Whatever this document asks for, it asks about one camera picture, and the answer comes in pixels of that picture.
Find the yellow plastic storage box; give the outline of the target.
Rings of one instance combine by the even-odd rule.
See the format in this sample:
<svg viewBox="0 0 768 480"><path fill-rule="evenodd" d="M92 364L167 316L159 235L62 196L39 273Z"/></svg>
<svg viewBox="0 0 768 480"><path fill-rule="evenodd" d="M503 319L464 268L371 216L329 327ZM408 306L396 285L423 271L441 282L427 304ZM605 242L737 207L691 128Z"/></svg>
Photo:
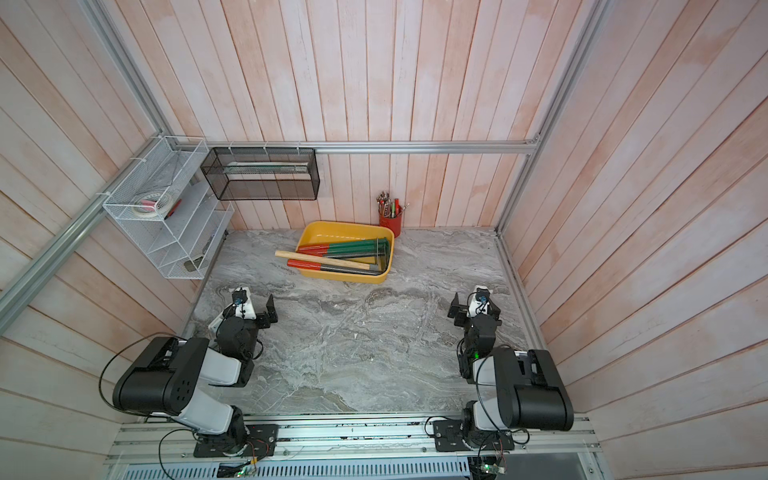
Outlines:
<svg viewBox="0 0 768 480"><path fill-rule="evenodd" d="M348 269L327 263L289 259L287 264L310 278L381 284L391 269L394 233L373 225L316 221L308 225L295 251L302 255L333 258L368 265Z"/></svg>

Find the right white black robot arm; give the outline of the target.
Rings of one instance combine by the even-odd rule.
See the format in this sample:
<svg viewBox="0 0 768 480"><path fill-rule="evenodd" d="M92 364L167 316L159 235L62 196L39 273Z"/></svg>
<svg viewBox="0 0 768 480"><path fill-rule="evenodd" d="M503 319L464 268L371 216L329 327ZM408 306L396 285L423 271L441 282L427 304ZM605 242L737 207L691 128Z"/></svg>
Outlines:
<svg viewBox="0 0 768 480"><path fill-rule="evenodd" d="M465 300L455 295L447 317L463 332L456 347L459 374L477 395L464 407L459 421L464 439L572 428L572 402L550 352L520 351L497 342L501 310L490 290L477 286Z"/></svg>

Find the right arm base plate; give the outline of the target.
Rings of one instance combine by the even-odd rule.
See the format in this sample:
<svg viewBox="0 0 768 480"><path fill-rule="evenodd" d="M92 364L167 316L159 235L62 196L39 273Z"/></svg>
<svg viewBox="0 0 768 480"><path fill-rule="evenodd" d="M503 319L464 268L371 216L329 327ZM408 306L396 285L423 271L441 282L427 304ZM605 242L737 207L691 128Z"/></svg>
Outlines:
<svg viewBox="0 0 768 480"><path fill-rule="evenodd" d="M434 440L435 449L441 453L477 452L486 449L500 451L513 444L510 433L466 429L461 420L443 417L431 419L427 432Z"/></svg>

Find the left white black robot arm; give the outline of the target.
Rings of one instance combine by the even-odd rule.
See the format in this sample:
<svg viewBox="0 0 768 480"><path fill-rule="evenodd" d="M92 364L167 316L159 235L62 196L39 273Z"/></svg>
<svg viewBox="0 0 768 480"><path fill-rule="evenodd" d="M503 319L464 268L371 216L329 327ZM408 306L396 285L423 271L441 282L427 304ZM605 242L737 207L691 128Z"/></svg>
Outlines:
<svg viewBox="0 0 768 480"><path fill-rule="evenodd" d="M214 339L177 336L153 338L120 377L112 406L124 413L164 416L200 436L242 437L242 411L199 387L244 387L263 352L259 332L278 322L274 297L258 313L250 290L232 291L232 301L209 324Z"/></svg>

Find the black mesh wall basket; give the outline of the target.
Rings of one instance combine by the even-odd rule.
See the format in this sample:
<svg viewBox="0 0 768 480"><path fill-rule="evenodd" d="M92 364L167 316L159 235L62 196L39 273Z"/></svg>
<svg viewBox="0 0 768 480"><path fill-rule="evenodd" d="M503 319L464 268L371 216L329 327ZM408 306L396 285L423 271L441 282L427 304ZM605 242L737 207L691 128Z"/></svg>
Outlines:
<svg viewBox="0 0 768 480"><path fill-rule="evenodd" d="M315 151L300 147L214 147L201 171L223 201L314 201L321 183Z"/></svg>

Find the red pen holder cup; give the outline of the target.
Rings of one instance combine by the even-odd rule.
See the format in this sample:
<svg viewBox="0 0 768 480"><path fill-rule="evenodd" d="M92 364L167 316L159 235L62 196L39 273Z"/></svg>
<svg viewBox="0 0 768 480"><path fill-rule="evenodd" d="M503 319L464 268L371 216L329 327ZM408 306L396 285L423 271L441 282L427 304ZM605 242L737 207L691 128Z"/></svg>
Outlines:
<svg viewBox="0 0 768 480"><path fill-rule="evenodd" d="M395 238L399 237L402 229L403 214L399 213L395 217L390 217L384 214L379 215L379 225L387 228L393 232Z"/></svg>

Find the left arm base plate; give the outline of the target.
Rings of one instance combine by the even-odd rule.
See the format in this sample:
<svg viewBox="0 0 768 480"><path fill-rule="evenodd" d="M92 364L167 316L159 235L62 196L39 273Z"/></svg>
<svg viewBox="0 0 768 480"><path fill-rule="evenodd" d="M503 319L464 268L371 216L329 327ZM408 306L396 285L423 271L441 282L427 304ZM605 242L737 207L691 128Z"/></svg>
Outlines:
<svg viewBox="0 0 768 480"><path fill-rule="evenodd" d="M278 438L277 424L244 424L219 435L198 434L194 458L272 456Z"/></svg>

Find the tape roll on shelf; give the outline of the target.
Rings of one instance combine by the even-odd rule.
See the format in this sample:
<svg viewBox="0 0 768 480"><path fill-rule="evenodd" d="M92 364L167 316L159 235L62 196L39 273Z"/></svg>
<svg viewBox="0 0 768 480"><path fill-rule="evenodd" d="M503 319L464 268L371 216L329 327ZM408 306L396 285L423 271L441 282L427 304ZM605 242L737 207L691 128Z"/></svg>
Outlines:
<svg viewBox="0 0 768 480"><path fill-rule="evenodd" d="M173 203L172 194L154 191L140 195L130 209L137 218L164 218L170 212Z"/></svg>

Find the green hoe red grip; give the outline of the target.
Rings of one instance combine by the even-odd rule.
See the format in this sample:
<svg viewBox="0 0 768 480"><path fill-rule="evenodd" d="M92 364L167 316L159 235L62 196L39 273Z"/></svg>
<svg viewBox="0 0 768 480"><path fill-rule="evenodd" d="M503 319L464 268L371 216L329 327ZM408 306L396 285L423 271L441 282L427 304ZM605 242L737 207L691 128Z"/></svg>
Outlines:
<svg viewBox="0 0 768 480"><path fill-rule="evenodd" d="M306 253L310 255L325 255L332 251L389 251L390 244L386 238L334 242L334 243L317 243L298 246L296 251L299 253Z"/></svg>
<svg viewBox="0 0 768 480"><path fill-rule="evenodd" d="M297 248L301 254L341 259L385 256L389 251L390 245L385 239L311 244Z"/></svg>

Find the pens in red cup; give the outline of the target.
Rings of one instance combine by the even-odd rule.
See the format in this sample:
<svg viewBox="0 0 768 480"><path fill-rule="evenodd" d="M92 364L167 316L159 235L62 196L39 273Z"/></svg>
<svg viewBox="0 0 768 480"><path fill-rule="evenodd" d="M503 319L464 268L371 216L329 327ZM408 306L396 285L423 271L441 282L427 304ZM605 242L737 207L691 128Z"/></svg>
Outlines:
<svg viewBox="0 0 768 480"><path fill-rule="evenodd" d="M387 219L398 218L408 207L408 204L402 204L398 198L391 197L388 192L381 192L376 202L379 216Z"/></svg>

